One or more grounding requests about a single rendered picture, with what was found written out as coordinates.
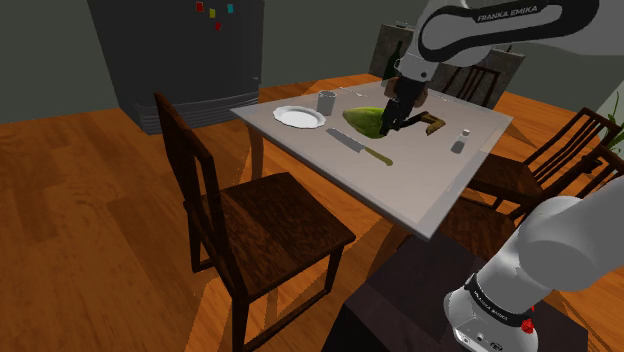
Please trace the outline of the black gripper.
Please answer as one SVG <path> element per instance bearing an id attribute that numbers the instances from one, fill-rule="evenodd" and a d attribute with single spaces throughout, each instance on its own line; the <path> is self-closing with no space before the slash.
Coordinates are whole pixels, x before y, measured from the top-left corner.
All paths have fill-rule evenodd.
<path id="1" fill-rule="evenodd" d="M 400 113 L 410 113 L 414 108 L 414 102 L 419 97 L 425 86 L 424 82 L 412 80 L 407 77 L 399 77 L 396 84 L 395 99 L 390 99 L 382 114 L 382 123 L 379 130 L 381 136 L 386 136 Z M 416 123 L 416 116 L 399 117 L 396 120 L 396 130 L 409 127 Z"/>

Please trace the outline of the green melon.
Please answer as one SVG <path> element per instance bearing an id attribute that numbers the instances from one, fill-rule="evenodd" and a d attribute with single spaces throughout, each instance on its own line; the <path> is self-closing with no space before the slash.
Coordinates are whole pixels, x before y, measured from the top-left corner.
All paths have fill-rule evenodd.
<path id="1" fill-rule="evenodd" d="M 383 138 L 380 133 L 383 113 L 384 110 L 378 107 L 356 107 L 344 110 L 342 116 L 357 132 L 379 139 Z"/>

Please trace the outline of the brown blocky object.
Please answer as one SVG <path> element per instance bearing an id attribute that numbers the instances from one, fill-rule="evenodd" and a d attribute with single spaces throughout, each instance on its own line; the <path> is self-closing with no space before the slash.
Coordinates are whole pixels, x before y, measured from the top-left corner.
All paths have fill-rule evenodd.
<path id="1" fill-rule="evenodd" d="M 383 84 L 384 84 L 384 95 L 388 98 L 395 98 L 396 97 L 396 92 L 395 92 L 395 88 L 396 88 L 396 84 L 398 83 L 399 78 L 398 77 L 393 77 L 391 79 L 388 80 L 384 80 Z M 414 102 L 414 107 L 415 108 L 419 108 L 421 107 L 426 99 L 428 97 L 428 90 L 427 90 L 427 86 L 424 86 L 422 92 L 420 93 L 419 97 L 415 100 Z"/>

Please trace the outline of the brown bent object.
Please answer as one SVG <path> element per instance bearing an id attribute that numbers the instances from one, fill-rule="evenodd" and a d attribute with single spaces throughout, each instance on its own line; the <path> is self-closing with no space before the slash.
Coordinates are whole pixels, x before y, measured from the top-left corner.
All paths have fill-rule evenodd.
<path id="1" fill-rule="evenodd" d="M 427 124 L 425 133 L 427 136 L 435 133 L 437 130 L 441 129 L 446 125 L 445 121 L 441 118 L 438 118 L 427 111 L 423 111 L 414 116 L 414 118 L 418 122 L 425 122 Z"/>

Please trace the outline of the dark green bottle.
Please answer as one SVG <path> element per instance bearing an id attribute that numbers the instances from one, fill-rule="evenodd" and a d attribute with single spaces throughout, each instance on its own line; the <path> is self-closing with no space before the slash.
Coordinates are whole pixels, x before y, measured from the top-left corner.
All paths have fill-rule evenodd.
<path id="1" fill-rule="evenodd" d="M 399 60 L 401 58 L 401 48 L 402 48 L 403 42 L 399 41 L 393 51 L 393 53 L 389 56 L 385 69 L 384 69 L 384 74 L 382 77 L 383 81 L 387 81 L 393 77 L 397 76 L 397 69 L 395 67 L 395 63 L 397 60 Z"/>

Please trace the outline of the white-topped dining table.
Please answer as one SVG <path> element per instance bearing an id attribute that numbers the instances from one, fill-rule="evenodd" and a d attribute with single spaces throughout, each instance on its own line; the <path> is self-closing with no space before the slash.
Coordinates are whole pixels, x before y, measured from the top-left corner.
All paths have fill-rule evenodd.
<path id="1" fill-rule="evenodd" d="M 351 87 L 368 97 L 337 90 L 331 116 L 316 129 L 297 129 L 277 121 L 273 111 L 282 106 L 314 108 L 317 95 L 309 94 L 234 109 L 234 114 L 301 163 L 406 231 L 430 239 L 473 178 L 511 117 L 432 92 L 423 110 L 446 125 L 427 136 L 419 122 L 381 139 L 356 132 L 343 118 L 346 109 L 384 107 L 383 87 L 372 82 Z M 365 151 L 357 153 L 326 130 L 335 128 L 393 161 L 385 165 Z M 470 135 L 463 151 L 451 147 L 464 129 Z"/>

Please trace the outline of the grey salt shaker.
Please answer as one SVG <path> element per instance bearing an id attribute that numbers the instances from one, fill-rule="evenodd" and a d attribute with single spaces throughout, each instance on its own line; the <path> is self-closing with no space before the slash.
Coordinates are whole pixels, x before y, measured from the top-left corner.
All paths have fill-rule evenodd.
<path id="1" fill-rule="evenodd" d="M 455 154 L 460 154 L 466 145 L 469 135 L 470 131 L 468 129 L 464 129 L 452 145 L 451 151 Z"/>

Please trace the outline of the grey cup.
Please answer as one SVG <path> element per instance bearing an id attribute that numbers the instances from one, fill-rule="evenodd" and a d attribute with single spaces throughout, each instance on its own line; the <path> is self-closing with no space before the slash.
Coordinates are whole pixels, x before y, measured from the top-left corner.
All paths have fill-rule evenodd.
<path id="1" fill-rule="evenodd" d="M 333 91 L 322 90 L 318 93 L 316 111 L 323 116 L 330 116 L 336 101 L 337 94 Z"/>

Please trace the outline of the dark wooden chair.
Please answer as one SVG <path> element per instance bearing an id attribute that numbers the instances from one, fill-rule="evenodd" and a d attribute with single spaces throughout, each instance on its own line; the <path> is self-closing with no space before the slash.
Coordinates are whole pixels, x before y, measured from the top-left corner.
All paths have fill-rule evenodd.
<path id="1" fill-rule="evenodd" d="M 524 204 L 537 196 L 562 167 L 569 164 L 602 131 L 614 135 L 607 118 L 582 108 L 543 146 L 524 161 L 489 154 L 468 188 L 496 198 L 493 209 L 503 201 Z"/>
<path id="2" fill-rule="evenodd" d="M 288 172 L 221 189 L 207 147 L 163 94 L 154 98 L 184 198 L 192 270 L 216 269 L 231 297 L 232 352 L 253 352 L 331 292 L 343 250 L 356 237 Z M 250 305 L 323 258 L 323 288 L 247 340 Z"/>
<path id="3" fill-rule="evenodd" d="M 442 93 L 492 109 L 494 91 L 502 73 L 484 66 L 454 67 L 443 64 Z"/>
<path id="4" fill-rule="evenodd" d="M 511 213 L 502 214 L 473 200 L 459 198 L 438 230 L 454 239 L 477 257 L 483 260 L 491 259 L 516 230 L 515 220 L 517 218 L 523 217 L 525 220 L 541 202 L 561 195 L 574 180 L 599 158 L 606 161 L 605 168 L 577 194 L 578 198 L 584 198 L 595 188 L 600 189 L 600 183 L 614 170 L 617 173 L 607 182 L 624 176 L 624 160 L 608 148 L 599 145 L 557 181 L 537 196 L 530 197 L 527 203 L 520 205 Z"/>

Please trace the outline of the white plate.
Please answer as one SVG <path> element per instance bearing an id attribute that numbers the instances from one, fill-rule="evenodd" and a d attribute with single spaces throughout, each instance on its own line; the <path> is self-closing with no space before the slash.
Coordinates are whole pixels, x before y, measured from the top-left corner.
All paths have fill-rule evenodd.
<path id="1" fill-rule="evenodd" d="M 326 118 L 316 110 L 302 106 L 282 106 L 273 111 L 282 124 L 298 129 L 315 129 L 325 124 Z"/>

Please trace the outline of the dark robot stand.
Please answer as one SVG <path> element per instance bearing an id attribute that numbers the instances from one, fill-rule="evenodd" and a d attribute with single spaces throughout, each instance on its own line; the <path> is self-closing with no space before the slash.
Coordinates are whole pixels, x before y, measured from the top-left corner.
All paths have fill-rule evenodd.
<path id="1" fill-rule="evenodd" d="M 345 301 L 321 352 L 588 352 L 549 292 L 514 244 L 484 261 L 443 234 L 410 239 Z"/>

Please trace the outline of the green house plant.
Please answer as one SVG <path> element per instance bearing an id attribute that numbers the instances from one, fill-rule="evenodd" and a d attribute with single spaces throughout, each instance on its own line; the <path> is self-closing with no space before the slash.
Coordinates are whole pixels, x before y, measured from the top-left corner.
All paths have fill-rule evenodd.
<path id="1" fill-rule="evenodd" d="M 610 130 L 602 136 L 601 142 L 615 154 L 624 153 L 624 98 L 616 90 L 612 97 L 601 107 L 605 117 L 613 124 L 614 135 L 609 137 Z"/>

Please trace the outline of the dark grey refrigerator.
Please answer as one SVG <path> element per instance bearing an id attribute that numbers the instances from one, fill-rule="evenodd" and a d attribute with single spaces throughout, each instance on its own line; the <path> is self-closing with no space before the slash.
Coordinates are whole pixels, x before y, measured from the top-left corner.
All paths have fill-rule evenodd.
<path id="1" fill-rule="evenodd" d="M 192 128 L 257 103 L 265 0 L 87 0 L 116 99 L 146 134 L 162 93 Z"/>

